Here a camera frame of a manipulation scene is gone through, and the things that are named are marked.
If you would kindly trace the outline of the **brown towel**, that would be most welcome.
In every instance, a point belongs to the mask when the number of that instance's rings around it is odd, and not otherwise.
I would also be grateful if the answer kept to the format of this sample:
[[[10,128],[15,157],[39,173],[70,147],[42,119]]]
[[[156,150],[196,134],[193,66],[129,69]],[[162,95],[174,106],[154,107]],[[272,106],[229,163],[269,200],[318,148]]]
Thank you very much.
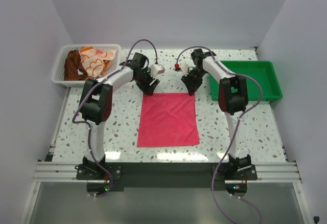
[[[65,81],[84,81],[88,77],[81,63],[81,56],[78,50],[69,51],[64,63]]]

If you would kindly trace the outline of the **aluminium rail frame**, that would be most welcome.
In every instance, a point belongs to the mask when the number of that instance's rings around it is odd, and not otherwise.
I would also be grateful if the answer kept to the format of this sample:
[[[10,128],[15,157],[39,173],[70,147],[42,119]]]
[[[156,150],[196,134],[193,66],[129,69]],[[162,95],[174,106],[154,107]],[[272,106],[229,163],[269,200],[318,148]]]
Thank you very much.
[[[40,187],[41,183],[45,182],[84,182],[76,179],[77,171],[75,166],[79,165],[76,162],[63,163],[53,162],[52,156],[48,154],[45,161],[38,161],[34,176],[32,179],[33,186]],[[106,163],[132,163],[132,162],[106,162]],[[146,162],[146,163],[202,163],[202,162],[178,162],[178,161],[163,161],[163,162]],[[296,162],[255,162],[252,165],[256,168],[258,179],[255,181],[246,181],[242,184],[240,181],[231,182],[227,181],[227,184],[232,186],[245,187],[250,183],[291,183],[294,190],[296,199],[301,211],[302,218],[305,223],[312,223],[310,220],[310,214],[308,207],[301,195],[301,177],[299,174],[298,166]]]

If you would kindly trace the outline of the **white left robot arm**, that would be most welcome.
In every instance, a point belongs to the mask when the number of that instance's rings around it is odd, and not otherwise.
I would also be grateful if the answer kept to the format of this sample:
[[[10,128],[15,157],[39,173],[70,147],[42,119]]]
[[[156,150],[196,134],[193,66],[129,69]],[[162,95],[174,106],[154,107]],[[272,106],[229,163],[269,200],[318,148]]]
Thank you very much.
[[[113,93],[124,84],[134,81],[143,94],[152,96],[159,80],[157,75],[165,72],[165,68],[154,63],[149,65],[147,56],[135,53],[132,59],[120,63],[115,71],[98,80],[87,80],[84,83],[78,112],[81,121],[88,129],[87,154],[82,164],[77,167],[81,175],[92,176],[94,179],[109,179],[111,172],[105,162],[104,130],[105,123],[112,111]]]

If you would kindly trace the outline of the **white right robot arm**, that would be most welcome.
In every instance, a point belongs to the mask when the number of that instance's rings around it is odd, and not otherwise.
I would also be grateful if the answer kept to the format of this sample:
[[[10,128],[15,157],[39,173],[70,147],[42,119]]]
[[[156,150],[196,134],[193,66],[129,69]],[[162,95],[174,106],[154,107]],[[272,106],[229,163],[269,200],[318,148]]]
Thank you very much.
[[[227,119],[230,145],[228,162],[221,163],[220,171],[226,177],[240,179],[251,168],[250,152],[246,145],[246,132],[242,127],[242,114],[248,105],[246,78],[233,73],[220,61],[215,61],[215,54],[200,47],[194,47],[191,53],[194,67],[182,67],[181,81],[188,94],[193,95],[202,85],[203,76],[209,73],[219,83],[218,104]]]

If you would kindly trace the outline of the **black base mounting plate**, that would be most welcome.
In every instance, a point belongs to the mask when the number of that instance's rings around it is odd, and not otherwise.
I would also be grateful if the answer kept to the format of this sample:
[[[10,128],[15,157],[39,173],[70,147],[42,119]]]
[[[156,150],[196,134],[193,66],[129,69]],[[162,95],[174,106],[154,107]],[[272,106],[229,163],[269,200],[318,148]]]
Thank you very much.
[[[227,181],[255,181],[256,168],[232,171],[229,163],[103,163],[75,166],[76,179],[86,181],[88,193],[100,195],[125,188],[230,188]]]

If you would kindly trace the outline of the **orange patterned cream towel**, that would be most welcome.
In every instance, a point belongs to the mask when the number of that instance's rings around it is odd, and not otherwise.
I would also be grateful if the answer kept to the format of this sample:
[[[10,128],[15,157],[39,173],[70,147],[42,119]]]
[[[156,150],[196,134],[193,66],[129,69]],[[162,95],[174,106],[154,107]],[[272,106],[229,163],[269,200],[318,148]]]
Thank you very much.
[[[104,51],[98,48],[82,47],[79,51],[81,66],[88,78],[97,79],[106,76],[117,50]]]

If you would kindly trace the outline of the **pink microfibre towel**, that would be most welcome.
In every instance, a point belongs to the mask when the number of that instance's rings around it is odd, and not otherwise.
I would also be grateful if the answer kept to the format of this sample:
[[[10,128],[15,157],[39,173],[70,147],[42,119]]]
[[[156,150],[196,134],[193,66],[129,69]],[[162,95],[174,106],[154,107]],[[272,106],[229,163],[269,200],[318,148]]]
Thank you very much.
[[[187,93],[143,95],[138,147],[194,146],[199,142],[195,96]]]

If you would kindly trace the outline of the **white plastic laundry basket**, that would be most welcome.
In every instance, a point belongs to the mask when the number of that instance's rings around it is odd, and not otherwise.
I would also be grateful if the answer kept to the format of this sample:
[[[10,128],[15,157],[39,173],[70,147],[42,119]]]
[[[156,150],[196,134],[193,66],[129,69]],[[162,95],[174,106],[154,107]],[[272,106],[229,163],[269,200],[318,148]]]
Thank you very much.
[[[54,83],[62,84],[67,87],[83,87],[84,86],[84,81],[65,81],[64,80],[64,63],[66,60],[66,57],[71,50],[80,50],[82,47],[94,47],[98,48],[104,51],[109,51],[109,50],[117,50],[115,58],[113,62],[111,63],[110,67],[106,71],[106,76],[110,74],[111,72],[115,71],[119,64],[123,61],[122,59],[122,49],[121,46],[118,44],[87,44],[87,45],[81,45],[81,44],[71,44],[71,45],[66,45],[64,46],[60,53],[57,55],[57,59],[55,61],[55,65],[53,68],[53,73],[52,73],[52,81]]]

